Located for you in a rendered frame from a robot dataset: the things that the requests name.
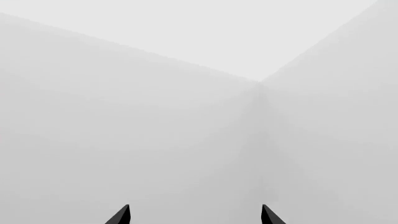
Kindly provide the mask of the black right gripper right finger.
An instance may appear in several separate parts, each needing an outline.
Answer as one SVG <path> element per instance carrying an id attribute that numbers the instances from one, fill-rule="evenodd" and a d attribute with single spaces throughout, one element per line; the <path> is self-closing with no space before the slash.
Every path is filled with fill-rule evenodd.
<path id="1" fill-rule="evenodd" d="M 262 224 L 286 224 L 267 205 L 262 205 L 261 221 Z"/>

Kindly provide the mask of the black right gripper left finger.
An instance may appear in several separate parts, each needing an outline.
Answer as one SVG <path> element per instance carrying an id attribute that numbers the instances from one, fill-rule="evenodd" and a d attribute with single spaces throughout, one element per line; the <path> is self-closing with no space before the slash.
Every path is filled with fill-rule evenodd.
<path id="1" fill-rule="evenodd" d="M 116 214 L 114 214 L 105 224 L 130 224 L 131 213 L 129 205 L 123 206 Z"/>

